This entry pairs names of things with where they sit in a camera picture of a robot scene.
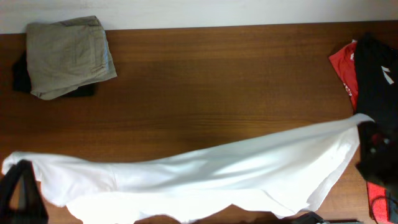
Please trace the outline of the white printed t-shirt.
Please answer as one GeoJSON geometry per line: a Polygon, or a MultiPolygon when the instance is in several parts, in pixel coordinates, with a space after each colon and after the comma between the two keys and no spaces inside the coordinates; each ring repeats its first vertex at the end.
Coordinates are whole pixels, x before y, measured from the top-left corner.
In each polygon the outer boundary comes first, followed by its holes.
{"type": "Polygon", "coordinates": [[[2,171],[31,162],[44,198],[83,223],[155,215],[193,223],[230,205],[284,218],[320,207],[359,146],[358,125],[368,120],[356,114],[146,162],[13,152],[2,171]]]}

